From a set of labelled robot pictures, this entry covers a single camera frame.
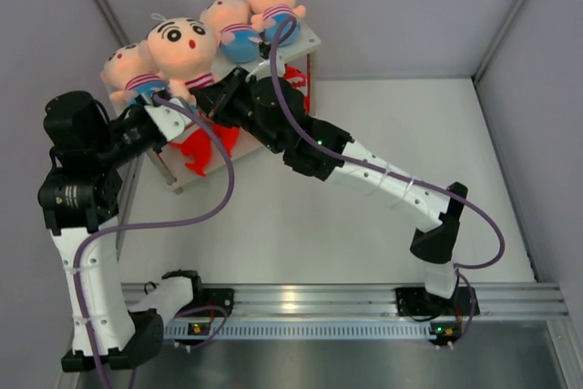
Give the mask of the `red shark plush toy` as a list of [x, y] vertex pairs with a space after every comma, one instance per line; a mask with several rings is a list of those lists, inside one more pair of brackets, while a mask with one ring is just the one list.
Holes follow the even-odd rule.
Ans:
[[309, 76], [296, 67], [286, 65], [283, 78], [287, 80], [294, 89], [303, 94], [303, 106], [304, 109], [309, 112], [311, 107]]
[[222, 125], [214, 124], [213, 132], [220, 139], [222, 146], [225, 148], [229, 157], [231, 158], [232, 151], [239, 140], [240, 129], [236, 127], [226, 128]]

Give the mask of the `boy doll plush striped shirt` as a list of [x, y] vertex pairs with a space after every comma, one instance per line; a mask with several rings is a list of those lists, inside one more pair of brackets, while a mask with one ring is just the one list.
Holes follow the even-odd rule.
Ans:
[[306, 7], [298, 0], [245, 0], [251, 11], [251, 27], [271, 43], [275, 32], [288, 17], [296, 20], [306, 16]]
[[234, 64], [245, 64], [260, 56], [261, 36], [250, 24], [250, 8], [244, 0], [215, 0], [199, 20], [220, 35], [220, 50]]
[[129, 105], [139, 96], [152, 98], [160, 90], [169, 91], [145, 40], [119, 48], [107, 59], [100, 76], [110, 89], [110, 101], [117, 106]]
[[167, 80], [173, 97], [197, 104], [191, 89], [211, 86], [211, 68], [220, 34], [197, 19], [176, 17], [154, 26], [140, 43], [142, 56], [150, 58]]

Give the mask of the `red shark plush purple fin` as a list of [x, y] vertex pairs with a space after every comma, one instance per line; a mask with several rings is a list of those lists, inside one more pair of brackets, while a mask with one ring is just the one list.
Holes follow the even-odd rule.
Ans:
[[192, 132], [182, 142], [170, 142], [169, 145], [178, 150], [185, 158], [184, 166], [191, 172], [205, 178], [206, 168], [212, 158], [211, 140], [201, 128]]

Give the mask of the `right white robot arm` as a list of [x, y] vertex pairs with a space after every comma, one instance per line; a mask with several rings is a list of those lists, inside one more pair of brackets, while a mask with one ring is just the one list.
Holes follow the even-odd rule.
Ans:
[[192, 88], [202, 113], [227, 128], [242, 128], [293, 171], [351, 188], [414, 224], [410, 252], [424, 269], [425, 302], [445, 313], [458, 302], [453, 251], [467, 189], [421, 186], [334, 124], [314, 118], [303, 94], [285, 79], [249, 79], [237, 67], [220, 82]]

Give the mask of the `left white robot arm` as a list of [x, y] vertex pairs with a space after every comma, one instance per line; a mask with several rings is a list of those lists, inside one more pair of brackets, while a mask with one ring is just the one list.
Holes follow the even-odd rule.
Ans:
[[205, 307], [198, 273], [178, 270], [163, 275], [152, 292], [128, 308], [118, 270], [118, 170], [165, 146], [188, 124], [183, 103], [165, 95], [154, 104], [140, 100], [115, 119], [86, 91], [65, 93], [46, 105], [51, 170], [37, 199], [72, 306], [74, 339], [61, 360], [66, 373], [104, 364], [135, 369], [160, 352], [176, 313], [196, 315]]

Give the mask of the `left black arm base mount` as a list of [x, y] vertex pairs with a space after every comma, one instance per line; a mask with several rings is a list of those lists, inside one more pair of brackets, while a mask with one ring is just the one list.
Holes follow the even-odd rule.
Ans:
[[234, 305], [235, 291], [232, 288], [205, 287], [197, 294], [196, 307], [216, 306], [231, 315]]

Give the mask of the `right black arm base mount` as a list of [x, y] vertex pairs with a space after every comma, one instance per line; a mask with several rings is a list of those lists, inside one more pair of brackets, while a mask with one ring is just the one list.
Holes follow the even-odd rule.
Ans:
[[433, 295], [424, 287], [400, 287], [395, 290], [397, 314], [421, 322], [446, 316], [474, 316], [480, 314], [473, 288], [457, 287], [451, 298]]

